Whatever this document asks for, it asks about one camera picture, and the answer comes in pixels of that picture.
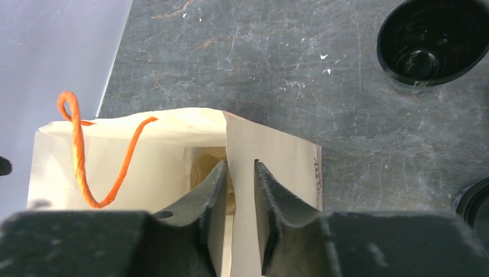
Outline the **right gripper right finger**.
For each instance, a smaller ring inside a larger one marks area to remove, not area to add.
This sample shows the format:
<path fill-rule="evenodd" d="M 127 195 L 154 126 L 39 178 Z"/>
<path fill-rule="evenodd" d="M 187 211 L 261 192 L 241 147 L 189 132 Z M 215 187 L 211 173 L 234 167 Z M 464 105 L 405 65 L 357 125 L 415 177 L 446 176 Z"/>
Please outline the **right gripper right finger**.
<path fill-rule="evenodd" d="M 488 275 L 488 253 L 458 216 L 322 212 L 259 160 L 254 194 L 263 276 Z"/>

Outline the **black coffee cup white lettering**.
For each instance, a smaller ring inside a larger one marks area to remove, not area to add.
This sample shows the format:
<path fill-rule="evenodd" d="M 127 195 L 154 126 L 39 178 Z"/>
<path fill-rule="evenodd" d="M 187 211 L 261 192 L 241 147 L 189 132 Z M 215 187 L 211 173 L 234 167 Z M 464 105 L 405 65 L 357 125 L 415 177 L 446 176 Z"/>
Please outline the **black coffee cup white lettering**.
<path fill-rule="evenodd" d="M 488 53 L 488 1 L 404 1 L 382 23 L 377 58 L 409 87 L 451 82 Z"/>

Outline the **brown paper bag orange handles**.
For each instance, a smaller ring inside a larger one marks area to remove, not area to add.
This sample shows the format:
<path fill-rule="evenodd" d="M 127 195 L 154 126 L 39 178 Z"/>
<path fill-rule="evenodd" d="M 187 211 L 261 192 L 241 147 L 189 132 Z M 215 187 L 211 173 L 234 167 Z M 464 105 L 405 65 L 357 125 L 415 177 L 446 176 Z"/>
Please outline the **brown paper bag orange handles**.
<path fill-rule="evenodd" d="M 62 121 L 35 134 L 27 207 L 155 212 L 228 162 L 225 276 L 258 276 L 254 162 L 322 208 L 322 149 L 302 138 L 211 108 L 147 111 L 84 121 L 72 92 Z"/>

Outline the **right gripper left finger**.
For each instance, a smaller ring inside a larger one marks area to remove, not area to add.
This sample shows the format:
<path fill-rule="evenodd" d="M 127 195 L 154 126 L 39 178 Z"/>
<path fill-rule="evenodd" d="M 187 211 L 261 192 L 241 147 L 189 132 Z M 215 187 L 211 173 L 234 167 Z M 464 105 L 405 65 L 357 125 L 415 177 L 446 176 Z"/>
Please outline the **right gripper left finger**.
<path fill-rule="evenodd" d="M 219 276 L 225 175 L 150 214 L 29 211 L 1 224 L 2 276 Z"/>

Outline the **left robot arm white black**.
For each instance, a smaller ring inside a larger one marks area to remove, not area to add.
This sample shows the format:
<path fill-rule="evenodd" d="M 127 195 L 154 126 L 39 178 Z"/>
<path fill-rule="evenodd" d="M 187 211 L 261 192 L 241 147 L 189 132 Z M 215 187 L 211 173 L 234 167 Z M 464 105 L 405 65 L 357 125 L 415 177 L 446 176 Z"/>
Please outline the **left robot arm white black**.
<path fill-rule="evenodd" d="M 0 156 L 0 176 L 6 176 L 12 173 L 12 164 L 10 160 Z"/>

